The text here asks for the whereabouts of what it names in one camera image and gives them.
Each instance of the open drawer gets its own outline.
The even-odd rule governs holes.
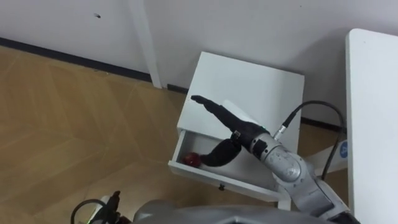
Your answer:
[[[206,182],[216,187],[223,186],[227,190],[267,202],[276,202],[285,198],[284,194],[277,191],[278,186],[271,172],[245,149],[242,149],[233,162],[223,167],[201,165],[199,168],[194,168],[181,162],[185,154],[189,152],[209,153],[219,142],[219,139],[182,130],[173,159],[169,161],[170,169],[174,174]]]

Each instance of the red object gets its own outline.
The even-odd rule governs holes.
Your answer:
[[[186,156],[184,156],[184,158],[182,159],[182,162],[185,165],[192,166],[195,168],[199,167],[201,164],[200,156],[199,156],[199,154],[197,154],[195,152],[190,152]]]

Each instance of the black cable connector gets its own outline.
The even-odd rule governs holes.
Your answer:
[[[73,209],[72,214],[70,215],[70,224],[75,224],[75,216],[76,216],[77,211],[79,211],[79,209],[81,207],[83,207],[89,203],[96,203],[96,204],[101,205],[102,207],[106,206],[105,202],[98,200],[98,199],[89,199],[89,200],[82,201]]]
[[[341,138],[343,137],[344,134],[344,129],[345,129],[345,120],[343,117],[343,114],[341,113],[341,111],[333,104],[331,103],[327,103],[325,101],[319,101],[319,100],[310,100],[307,102],[302,103],[300,106],[298,106],[296,109],[293,110],[293,112],[291,112],[291,114],[287,117],[287,119],[283,122],[283,126],[284,127],[289,127],[289,124],[292,122],[292,120],[294,119],[294,117],[296,116],[297,112],[299,112],[304,106],[307,105],[323,105],[323,106],[327,106],[331,109],[333,109],[334,111],[336,111],[338,117],[339,117],[339,121],[340,121],[340,131],[337,135],[335,144],[333,145],[333,148],[330,151],[329,157],[326,161],[325,167],[323,168],[322,171],[322,176],[321,176],[321,180],[325,180],[325,177],[328,173],[328,169],[330,167],[331,161],[333,160],[333,156],[336,153],[337,147],[338,147],[338,143],[341,141]]]

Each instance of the white table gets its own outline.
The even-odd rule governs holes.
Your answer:
[[[233,162],[217,168],[192,168],[183,165],[180,158],[190,151],[207,154],[220,139],[231,135],[214,115],[190,99],[192,95],[202,95],[219,104],[228,100],[274,133],[301,104],[303,87],[302,75],[202,52],[178,121],[181,134],[170,168],[176,174],[223,184],[225,189],[268,202],[285,201],[288,208],[290,197],[276,184],[272,173],[244,149]],[[281,139],[292,152],[297,152],[300,116]]]
[[[346,39],[349,204],[362,224],[397,223],[398,37]]]

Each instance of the baseboard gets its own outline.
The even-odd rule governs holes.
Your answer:
[[[167,89],[170,91],[175,91],[177,93],[184,93],[187,94],[188,93],[188,89],[187,88],[182,88],[179,86],[175,86],[175,85],[171,85],[171,84],[167,84]],[[323,128],[323,129],[327,129],[330,131],[340,131],[340,127],[334,124],[328,124],[322,121],[315,121],[313,119],[309,119],[309,118],[304,118],[301,117],[301,123],[302,124],[307,124],[307,125],[311,125],[317,128]]]
[[[79,56],[75,56],[75,55],[62,53],[62,52],[58,52],[56,50],[45,49],[43,47],[37,47],[34,45],[25,44],[22,42],[9,40],[9,39],[5,39],[5,38],[1,38],[1,37],[0,37],[0,45],[9,47],[12,49],[29,52],[32,54],[41,55],[41,56],[48,57],[48,58],[61,60],[64,62],[82,65],[84,67],[94,68],[94,69],[101,70],[104,72],[109,72],[109,73],[112,73],[115,75],[121,75],[124,77],[135,78],[135,79],[146,81],[146,82],[152,82],[152,79],[150,78],[150,75],[148,73],[138,72],[138,71],[135,71],[132,69],[111,65],[108,63],[104,63],[104,62],[99,62],[96,60],[91,60],[91,59],[87,59],[87,58],[83,58],[83,57],[79,57]]]

